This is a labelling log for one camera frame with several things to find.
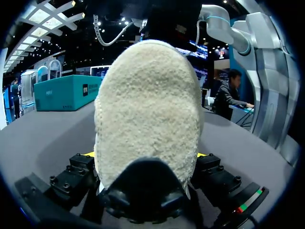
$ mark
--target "person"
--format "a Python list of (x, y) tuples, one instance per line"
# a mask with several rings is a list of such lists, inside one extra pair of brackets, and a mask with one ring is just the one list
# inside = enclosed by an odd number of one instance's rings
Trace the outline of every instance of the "person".
[(222, 81), (222, 84), (216, 94), (212, 111), (216, 114), (230, 120), (233, 110), (229, 105), (239, 105), (241, 107), (254, 108), (254, 105), (239, 100), (238, 87), (241, 83), (241, 72), (236, 69), (229, 71), (229, 81)]
[(20, 118), (18, 78), (15, 79), (14, 84), (11, 87), (11, 92), (15, 107), (15, 119), (17, 119)]

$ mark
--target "teal box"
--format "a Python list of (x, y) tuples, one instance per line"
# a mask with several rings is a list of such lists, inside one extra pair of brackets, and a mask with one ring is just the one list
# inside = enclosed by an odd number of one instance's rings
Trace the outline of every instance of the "teal box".
[(37, 111), (76, 111), (93, 101), (101, 77), (69, 75), (34, 84)]

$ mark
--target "fuzzy white pad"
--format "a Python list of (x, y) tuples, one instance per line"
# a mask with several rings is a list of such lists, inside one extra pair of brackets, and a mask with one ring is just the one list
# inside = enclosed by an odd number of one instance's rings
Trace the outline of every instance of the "fuzzy white pad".
[(113, 62), (95, 100), (101, 182), (107, 188), (132, 161), (158, 157), (186, 188), (202, 119), (199, 82), (185, 57), (155, 40), (129, 47)]

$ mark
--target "gray floor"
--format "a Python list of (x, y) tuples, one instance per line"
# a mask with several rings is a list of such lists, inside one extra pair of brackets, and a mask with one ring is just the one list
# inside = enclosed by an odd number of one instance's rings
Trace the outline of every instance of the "gray floor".
[[(33, 111), (0, 131), (0, 170), (7, 184), (11, 187), (32, 172), (48, 183), (51, 175), (59, 174), (66, 167), (71, 156), (91, 152), (95, 136), (93, 114), (93, 103), (76, 112)], [(201, 153), (219, 156), (225, 169), (242, 176), (243, 185), (254, 181), (270, 189), (266, 200), (253, 214), (258, 221), (277, 202), (293, 173), (291, 166), (268, 144), (213, 113), (205, 113), (199, 149)], [(202, 192), (198, 195), (204, 224), (211, 226), (219, 211)], [(111, 216), (105, 216), (103, 222), (104, 225), (139, 228), (118, 222)], [(177, 225), (192, 228), (182, 219), (162, 228), (177, 228)]]

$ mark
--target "screw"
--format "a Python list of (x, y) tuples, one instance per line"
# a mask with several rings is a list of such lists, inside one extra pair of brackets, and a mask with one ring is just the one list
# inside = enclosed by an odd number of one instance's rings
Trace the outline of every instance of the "screw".
[(218, 170), (218, 171), (223, 171), (223, 169), (224, 169), (224, 166), (219, 165), (219, 166), (217, 167), (217, 170)]
[(85, 170), (83, 170), (82, 168), (80, 168), (80, 169), (78, 170), (78, 172), (79, 172), (81, 175), (83, 175), (83, 174), (85, 173)]
[(210, 169), (207, 169), (206, 173), (210, 175), (210, 174), (212, 174), (212, 171)]
[(28, 197), (28, 193), (27, 193), (26, 191), (24, 191), (24, 192), (22, 193), (22, 196), (23, 196), (23, 198), (26, 198), (26, 197)]
[(236, 176), (234, 177), (234, 181), (235, 182), (240, 182), (242, 180), (242, 177), (241, 176)]
[(65, 183), (64, 185), (63, 185), (63, 188), (64, 189), (69, 189), (71, 186), (68, 184), (68, 183)]
[(72, 166), (71, 165), (66, 166), (66, 168), (67, 168), (68, 171), (72, 170)]
[(57, 179), (56, 179), (56, 177), (55, 177), (55, 176), (51, 176), (51, 177), (50, 177), (50, 182), (55, 183), (55, 182), (56, 182), (56, 180), (57, 180)]

